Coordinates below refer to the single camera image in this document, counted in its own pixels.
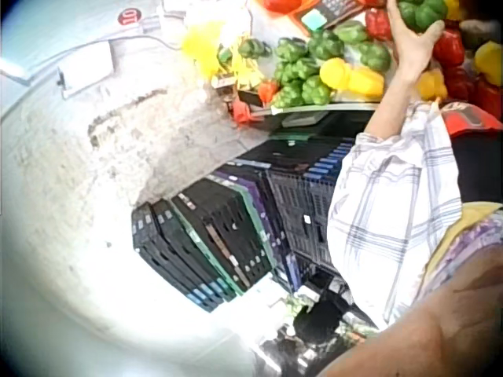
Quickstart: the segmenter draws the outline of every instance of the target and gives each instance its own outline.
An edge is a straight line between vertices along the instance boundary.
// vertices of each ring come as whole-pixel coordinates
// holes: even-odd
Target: fingers
[[[434,45],[442,35],[446,25],[443,21],[436,21],[424,32],[421,38],[428,40],[432,45]]]
[[[387,12],[390,18],[391,30],[398,33],[400,29],[407,28],[402,20],[402,15],[396,4],[397,0],[387,0]]]

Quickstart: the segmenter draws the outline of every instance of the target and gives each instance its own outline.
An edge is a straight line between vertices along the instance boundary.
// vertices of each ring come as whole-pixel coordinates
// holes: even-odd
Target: person
[[[382,332],[321,375],[483,375],[503,360],[501,123],[468,104],[446,107],[444,120],[437,101],[414,101],[445,25],[417,35],[396,2],[387,11],[398,68],[343,161],[327,227],[332,263]],[[483,136],[492,163],[472,143],[479,134],[459,137],[471,159],[454,155],[448,130],[459,119],[494,124]]]

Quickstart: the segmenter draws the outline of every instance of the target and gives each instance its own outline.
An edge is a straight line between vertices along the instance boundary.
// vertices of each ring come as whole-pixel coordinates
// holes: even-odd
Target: floor
[[[2,25],[2,56],[27,67],[113,32],[128,6],[149,15],[158,5],[21,1]],[[2,78],[2,254],[103,339],[175,364],[252,375],[250,344],[282,316],[268,310],[272,298],[202,312],[133,252],[130,212],[175,194],[266,135],[237,129],[215,110],[215,99],[201,101],[196,71],[179,53],[142,41],[112,49],[116,73],[69,101],[54,74],[28,94]]]

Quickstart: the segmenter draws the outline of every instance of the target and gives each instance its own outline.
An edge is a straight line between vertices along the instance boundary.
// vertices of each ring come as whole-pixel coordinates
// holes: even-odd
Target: price sign
[[[129,24],[136,24],[141,19],[140,9],[127,8],[123,10],[117,17],[119,24],[126,26]]]

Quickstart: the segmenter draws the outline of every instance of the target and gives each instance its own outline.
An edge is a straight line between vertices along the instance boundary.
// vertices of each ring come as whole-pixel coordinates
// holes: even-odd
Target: white checkered shirt
[[[359,134],[329,211],[333,265],[386,328],[412,304],[424,267],[461,217],[457,164],[437,104],[409,106],[402,133]]]

